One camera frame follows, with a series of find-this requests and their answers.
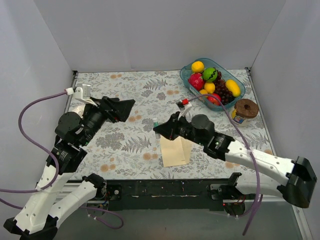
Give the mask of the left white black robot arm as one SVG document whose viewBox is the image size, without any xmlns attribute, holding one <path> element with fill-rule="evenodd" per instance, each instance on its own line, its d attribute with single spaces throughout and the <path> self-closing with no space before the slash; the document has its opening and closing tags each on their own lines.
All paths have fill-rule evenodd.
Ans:
<svg viewBox="0 0 320 240">
<path fill-rule="evenodd" d="M 106 96 L 92 101 L 84 106 L 82 115 L 69 111 L 59 118 L 55 144 L 39 182 L 21 211 L 4 222 L 11 234 L 22 240 L 52 240 L 60 225 L 84 203 L 110 196 L 107 181 L 92 173 L 84 176 L 81 184 L 63 199 L 56 200 L 87 155 L 83 148 L 105 122 L 125 122 L 135 104 L 133 99 Z"/>
</svg>

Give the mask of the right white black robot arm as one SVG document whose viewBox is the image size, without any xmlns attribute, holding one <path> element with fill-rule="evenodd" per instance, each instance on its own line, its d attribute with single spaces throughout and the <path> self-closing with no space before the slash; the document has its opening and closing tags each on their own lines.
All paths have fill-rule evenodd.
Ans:
<svg viewBox="0 0 320 240">
<path fill-rule="evenodd" d="M 204 114 L 187 121 L 176 112 L 153 130 L 170 141 L 182 137 L 203 146 L 203 152 L 213 159 L 242 165 L 269 178 L 261 177 L 259 182 L 233 181 L 226 186 L 227 195 L 232 199 L 257 193 L 283 197 L 289 204 L 303 209 L 310 206 L 317 176 L 305 157 L 290 159 L 249 150 L 233 137 L 215 131 L 215 124 Z"/>
</svg>

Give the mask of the green white glue stick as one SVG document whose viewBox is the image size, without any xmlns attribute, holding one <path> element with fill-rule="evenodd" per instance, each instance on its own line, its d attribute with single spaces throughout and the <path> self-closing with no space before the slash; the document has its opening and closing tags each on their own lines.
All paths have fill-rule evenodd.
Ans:
<svg viewBox="0 0 320 240">
<path fill-rule="evenodd" d="M 153 118 L 152 120 L 153 120 L 153 127 L 154 127 L 154 128 L 157 127 L 157 126 L 159 126 L 159 122 L 158 122 L 158 119 L 157 119 L 157 118 Z M 155 132 L 155 138 L 156 138 L 157 140 L 159 140 L 159 139 L 161 138 L 161 135 L 160 135 L 159 133 Z"/>
</svg>

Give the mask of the beige paper envelope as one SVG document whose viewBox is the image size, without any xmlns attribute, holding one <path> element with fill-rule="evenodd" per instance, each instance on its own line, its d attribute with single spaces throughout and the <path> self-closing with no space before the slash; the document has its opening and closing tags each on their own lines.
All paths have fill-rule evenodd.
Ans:
<svg viewBox="0 0 320 240">
<path fill-rule="evenodd" d="M 164 167 L 187 165 L 190 162 L 192 142 L 180 136 L 175 140 L 168 140 L 162 136 L 160 149 Z"/>
</svg>

